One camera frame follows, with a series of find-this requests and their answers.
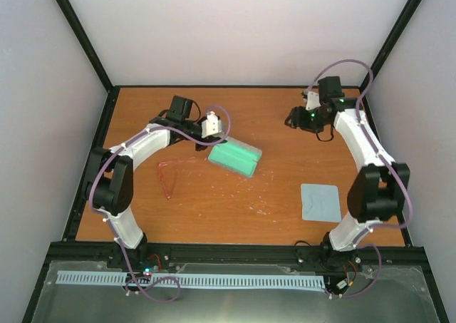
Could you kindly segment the grey glasses case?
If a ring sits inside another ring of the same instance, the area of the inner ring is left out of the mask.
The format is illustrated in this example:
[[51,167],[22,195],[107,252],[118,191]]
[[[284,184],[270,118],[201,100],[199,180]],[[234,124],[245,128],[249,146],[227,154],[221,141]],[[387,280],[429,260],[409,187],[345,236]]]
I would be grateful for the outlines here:
[[261,149],[227,137],[223,143],[217,144],[211,149],[208,161],[251,178],[261,157]]

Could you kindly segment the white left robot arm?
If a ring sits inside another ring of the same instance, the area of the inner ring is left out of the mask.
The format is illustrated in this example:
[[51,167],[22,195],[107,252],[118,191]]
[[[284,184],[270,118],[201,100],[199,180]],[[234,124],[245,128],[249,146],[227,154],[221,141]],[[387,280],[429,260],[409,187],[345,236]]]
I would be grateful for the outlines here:
[[196,101],[174,96],[170,107],[133,137],[111,148],[94,148],[89,154],[83,179],[85,200],[108,223],[131,267],[142,267],[148,259],[148,250],[141,245],[147,238],[131,208],[135,170],[156,152],[183,140],[195,143],[196,150],[227,142],[231,129],[227,110],[212,105],[205,112],[198,110],[198,118],[192,120],[194,106]]

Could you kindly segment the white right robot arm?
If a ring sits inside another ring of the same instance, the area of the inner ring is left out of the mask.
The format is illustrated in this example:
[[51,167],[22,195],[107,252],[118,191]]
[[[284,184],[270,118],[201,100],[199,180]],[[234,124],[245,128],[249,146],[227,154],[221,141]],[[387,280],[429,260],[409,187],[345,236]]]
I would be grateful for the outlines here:
[[354,259],[360,241],[376,227],[403,211],[410,169],[397,163],[375,136],[358,98],[346,96],[338,76],[318,80],[317,91],[304,91],[304,106],[291,109],[284,123],[319,135],[325,127],[339,133],[356,164],[358,174],[347,195],[348,212],[327,232],[317,260],[336,270]]

